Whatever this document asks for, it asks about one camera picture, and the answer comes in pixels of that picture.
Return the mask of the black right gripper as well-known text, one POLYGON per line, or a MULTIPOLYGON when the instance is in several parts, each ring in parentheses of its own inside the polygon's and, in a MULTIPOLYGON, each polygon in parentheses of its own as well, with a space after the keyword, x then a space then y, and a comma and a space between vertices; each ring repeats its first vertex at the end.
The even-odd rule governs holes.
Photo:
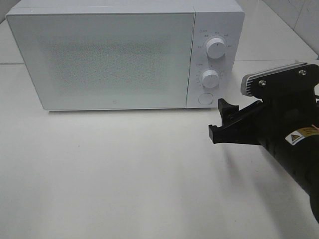
POLYGON ((301 100, 256 101, 239 109, 218 100, 222 126, 209 125, 213 144, 263 146, 309 195, 319 218, 319 103, 301 100))

